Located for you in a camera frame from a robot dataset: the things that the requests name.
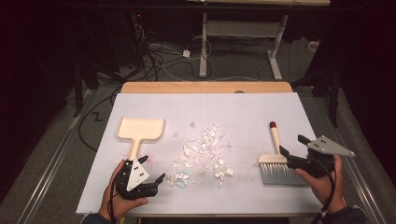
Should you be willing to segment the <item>person's left hand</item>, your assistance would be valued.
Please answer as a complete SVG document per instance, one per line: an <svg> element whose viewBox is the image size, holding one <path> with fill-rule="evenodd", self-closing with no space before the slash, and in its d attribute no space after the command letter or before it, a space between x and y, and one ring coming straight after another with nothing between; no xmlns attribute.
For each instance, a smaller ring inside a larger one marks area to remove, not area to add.
<svg viewBox="0 0 396 224"><path fill-rule="evenodd" d="M115 190L113 180L117 173L124 166L125 160L121 160L113 171L109 183L104 191L102 203L98 213L106 215L114 220L120 220L132 209L149 203L148 198L139 198L134 201L124 200Z"/></svg>

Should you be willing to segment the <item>cream plastic dustpan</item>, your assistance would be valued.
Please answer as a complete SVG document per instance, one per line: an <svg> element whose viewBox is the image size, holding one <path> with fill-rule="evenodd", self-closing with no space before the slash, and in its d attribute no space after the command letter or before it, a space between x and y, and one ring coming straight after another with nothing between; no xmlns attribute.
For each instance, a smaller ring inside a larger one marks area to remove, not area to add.
<svg viewBox="0 0 396 224"><path fill-rule="evenodd" d="M139 146L145 141L156 141L163 134L164 119L128 119L122 118L116 135L120 139L132 141L128 160L137 158Z"/></svg>

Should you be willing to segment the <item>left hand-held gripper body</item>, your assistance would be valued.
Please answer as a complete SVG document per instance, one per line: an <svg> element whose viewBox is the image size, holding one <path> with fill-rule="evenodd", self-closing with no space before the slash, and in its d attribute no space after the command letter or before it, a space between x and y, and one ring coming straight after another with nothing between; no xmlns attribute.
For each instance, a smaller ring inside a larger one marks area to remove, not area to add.
<svg viewBox="0 0 396 224"><path fill-rule="evenodd" d="M116 177L116 191L125 200L136 200L154 197L158 186L153 183L144 184L149 174L137 160L127 160Z"/></svg>

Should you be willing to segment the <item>person's right hand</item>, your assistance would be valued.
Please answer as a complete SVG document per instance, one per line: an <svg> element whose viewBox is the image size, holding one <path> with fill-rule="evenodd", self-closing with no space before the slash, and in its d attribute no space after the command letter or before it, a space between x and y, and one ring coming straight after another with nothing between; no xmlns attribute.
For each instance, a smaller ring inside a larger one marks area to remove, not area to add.
<svg viewBox="0 0 396 224"><path fill-rule="evenodd" d="M347 207L343 198L343 163L338 155L334 155L335 170L332 172L332 178L335 187L332 188L332 182L329 177L314 178L302 169L296 169L295 173L312 189L318 200L325 205L332 200L327 208L329 214L340 211Z"/></svg>

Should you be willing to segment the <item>cream hand brush red cap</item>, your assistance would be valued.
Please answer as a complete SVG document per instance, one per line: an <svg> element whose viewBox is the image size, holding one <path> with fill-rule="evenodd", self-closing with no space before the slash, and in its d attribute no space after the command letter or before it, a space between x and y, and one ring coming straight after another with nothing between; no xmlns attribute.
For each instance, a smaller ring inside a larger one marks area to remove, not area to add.
<svg viewBox="0 0 396 224"><path fill-rule="evenodd" d="M275 153L259 157L262 183L269 186L305 186L305 182L287 166L286 158L280 154L280 138L276 123L271 121L269 126Z"/></svg>

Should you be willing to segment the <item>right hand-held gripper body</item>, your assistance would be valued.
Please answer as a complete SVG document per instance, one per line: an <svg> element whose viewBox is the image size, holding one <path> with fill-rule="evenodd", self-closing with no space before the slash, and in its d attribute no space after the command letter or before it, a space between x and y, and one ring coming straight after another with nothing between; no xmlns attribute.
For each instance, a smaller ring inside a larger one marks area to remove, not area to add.
<svg viewBox="0 0 396 224"><path fill-rule="evenodd" d="M287 166L291 169L302 169L314 178L325 176L334 170L334 155L354 157L355 153L330 138L322 135L311 140L307 146L307 156L300 158L290 155Z"/></svg>

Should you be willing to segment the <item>pile of white scraps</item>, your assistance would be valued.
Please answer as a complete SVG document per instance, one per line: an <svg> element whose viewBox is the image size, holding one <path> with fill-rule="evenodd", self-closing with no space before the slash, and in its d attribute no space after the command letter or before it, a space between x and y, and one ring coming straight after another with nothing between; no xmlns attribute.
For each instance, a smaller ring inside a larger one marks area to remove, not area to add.
<svg viewBox="0 0 396 224"><path fill-rule="evenodd" d="M197 177L209 175L222 187L225 178L235 174L223 156L224 150L231 148L231 143L224 140L225 135L216 124L198 133L187 133L179 154L173 158L172 168L165 173L167 184L184 189L196 184Z"/></svg>

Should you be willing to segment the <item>metal floor rail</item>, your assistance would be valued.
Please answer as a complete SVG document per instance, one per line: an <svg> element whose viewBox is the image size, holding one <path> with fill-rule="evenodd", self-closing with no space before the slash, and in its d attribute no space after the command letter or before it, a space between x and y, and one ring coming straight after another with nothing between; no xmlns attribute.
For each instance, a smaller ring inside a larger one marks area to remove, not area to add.
<svg viewBox="0 0 396 224"><path fill-rule="evenodd" d="M391 224L392 204L388 196L393 196L394 187L350 112L345 96L339 95L337 127L329 119L329 100L315 97L315 102L322 116L321 121L311 122L315 133L328 136L356 153L355 158L343 159L346 200L364 209L368 224Z"/></svg>
<svg viewBox="0 0 396 224"><path fill-rule="evenodd" d="M92 102L95 94L96 90L86 90L83 94L83 106L81 107L81 109L78 109L76 114L71 118L70 125L65 131L60 144L56 147L56 150L53 153L45 172L42 176L40 176L39 182L37 183L32 196L30 197L28 203L25 205L16 224L31 224L33 222L35 214L42 201L44 200L47 191L49 190L50 185L64 159L64 155L68 150L69 142L75 134L77 126L81 123L82 116L87 111L88 105Z"/></svg>

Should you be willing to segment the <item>white desk frame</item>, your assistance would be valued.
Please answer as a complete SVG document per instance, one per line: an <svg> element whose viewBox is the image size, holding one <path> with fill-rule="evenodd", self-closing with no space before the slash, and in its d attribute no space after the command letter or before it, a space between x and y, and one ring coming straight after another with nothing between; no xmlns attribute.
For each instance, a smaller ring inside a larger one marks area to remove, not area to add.
<svg viewBox="0 0 396 224"><path fill-rule="evenodd" d="M246 5L248 7L327 7L330 0L189 0L200 2L205 7L215 4L225 6ZM205 12L202 20L202 39L200 53L199 77L208 77L208 56L212 50L208 40L210 36L237 36L237 37L270 37L274 39L272 49L266 51L268 63L275 80L281 80L282 76L276 61L276 54L284 34L289 13L283 13L278 21L242 21L241 19L215 19L208 17Z"/></svg>

